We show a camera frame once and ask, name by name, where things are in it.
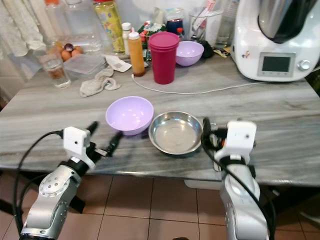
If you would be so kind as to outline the clear drinking glass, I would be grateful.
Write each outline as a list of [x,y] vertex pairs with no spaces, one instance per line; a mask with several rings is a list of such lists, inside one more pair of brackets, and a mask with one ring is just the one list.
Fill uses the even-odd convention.
[[65,89],[71,85],[59,51],[54,48],[41,47],[34,51],[34,56],[41,64],[42,69],[49,75],[55,87]]

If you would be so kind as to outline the clear utensil jug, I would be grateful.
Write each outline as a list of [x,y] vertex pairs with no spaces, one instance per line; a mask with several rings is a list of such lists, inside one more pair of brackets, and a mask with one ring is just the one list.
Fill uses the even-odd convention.
[[189,40],[206,41],[213,46],[217,40],[222,20],[222,10],[192,7],[189,10]]

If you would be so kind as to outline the large lilac plastic bowl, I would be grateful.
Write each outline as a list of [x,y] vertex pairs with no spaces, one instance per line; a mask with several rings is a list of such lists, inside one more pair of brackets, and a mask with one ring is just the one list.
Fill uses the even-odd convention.
[[153,104],[140,96],[119,98],[105,112],[107,124],[126,136],[144,132],[150,126],[153,118]]

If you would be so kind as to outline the small lilac plastic bowl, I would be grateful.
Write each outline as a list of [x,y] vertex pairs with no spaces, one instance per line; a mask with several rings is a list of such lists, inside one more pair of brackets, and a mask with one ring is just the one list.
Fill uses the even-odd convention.
[[181,41],[176,49],[176,64],[188,67],[196,64],[202,57],[204,47],[196,41]]

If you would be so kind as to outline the large clear water jug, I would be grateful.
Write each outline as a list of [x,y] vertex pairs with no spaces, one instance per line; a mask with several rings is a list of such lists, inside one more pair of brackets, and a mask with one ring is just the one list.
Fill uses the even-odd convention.
[[103,28],[90,0],[45,0],[45,9],[55,36],[84,42],[84,50],[91,54],[105,53]]

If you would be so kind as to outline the small white bottle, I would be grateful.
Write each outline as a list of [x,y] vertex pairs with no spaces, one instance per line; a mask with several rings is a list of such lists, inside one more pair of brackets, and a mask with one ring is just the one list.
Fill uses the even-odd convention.
[[129,22],[122,23],[121,28],[122,28],[122,39],[123,39],[125,55],[130,55],[128,39],[131,32],[131,23]]

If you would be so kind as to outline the brown eggs pile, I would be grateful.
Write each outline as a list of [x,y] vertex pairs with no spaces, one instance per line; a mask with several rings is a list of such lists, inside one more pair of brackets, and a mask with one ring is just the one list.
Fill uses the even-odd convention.
[[84,50],[80,46],[74,46],[71,43],[66,43],[64,45],[57,43],[56,48],[60,53],[62,61],[64,62],[70,60],[71,57],[85,54]]

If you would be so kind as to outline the clear plastic food container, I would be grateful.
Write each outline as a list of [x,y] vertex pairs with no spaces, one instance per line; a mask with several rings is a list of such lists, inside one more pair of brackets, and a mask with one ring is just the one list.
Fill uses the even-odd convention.
[[104,57],[80,54],[71,57],[63,64],[64,71],[71,80],[90,80],[106,68]]

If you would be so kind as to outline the magenta plastic tumbler with lid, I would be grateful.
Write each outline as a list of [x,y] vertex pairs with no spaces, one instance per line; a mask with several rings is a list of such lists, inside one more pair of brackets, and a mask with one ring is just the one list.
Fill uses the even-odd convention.
[[151,35],[147,46],[151,53],[154,81],[157,84],[167,85],[174,81],[179,43],[179,36],[171,32],[162,31]]

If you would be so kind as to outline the white kitchen cooking machine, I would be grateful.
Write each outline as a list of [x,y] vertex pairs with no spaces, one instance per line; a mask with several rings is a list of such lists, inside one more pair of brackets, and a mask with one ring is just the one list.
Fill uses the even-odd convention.
[[252,80],[304,79],[320,61],[320,0],[240,0],[231,58]]

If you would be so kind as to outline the white patterned curtain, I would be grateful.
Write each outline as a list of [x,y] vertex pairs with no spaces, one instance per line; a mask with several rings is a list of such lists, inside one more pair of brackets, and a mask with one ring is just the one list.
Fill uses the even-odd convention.
[[1,0],[0,38],[15,57],[44,48],[43,36],[24,0]]

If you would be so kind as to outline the dark jar with lid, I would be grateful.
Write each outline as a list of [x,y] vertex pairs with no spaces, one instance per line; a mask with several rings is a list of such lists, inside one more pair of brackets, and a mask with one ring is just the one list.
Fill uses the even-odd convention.
[[166,30],[180,38],[185,36],[185,10],[182,7],[167,7],[165,9]]

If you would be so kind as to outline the orange sauce squeeze bottle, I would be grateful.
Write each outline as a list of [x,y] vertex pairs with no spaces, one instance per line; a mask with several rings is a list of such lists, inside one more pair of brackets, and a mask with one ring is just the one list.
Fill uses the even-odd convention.
[[142,77],[146,73],[142,38],[138,32],[130,32],[127,42],[133,75]]

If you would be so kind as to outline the yellow cooking oil bottle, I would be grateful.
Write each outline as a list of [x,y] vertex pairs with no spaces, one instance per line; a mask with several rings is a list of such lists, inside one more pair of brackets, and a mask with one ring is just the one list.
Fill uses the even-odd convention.
[[93,0],[93,8],[109,35],[113,51],[117,55],[123,55],[125,44],[122,38],[121,18],[115,0]]

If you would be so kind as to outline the white plastic storage box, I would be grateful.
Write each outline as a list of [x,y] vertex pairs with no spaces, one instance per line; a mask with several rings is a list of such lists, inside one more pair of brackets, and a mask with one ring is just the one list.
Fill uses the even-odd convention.
[[222,182],[220,181],[205,181],[205,180],[190,180],[185,179],[183,181],[188,188],[192,189],[202,189],[202,190],[215,190],[219,191],[222,187]]

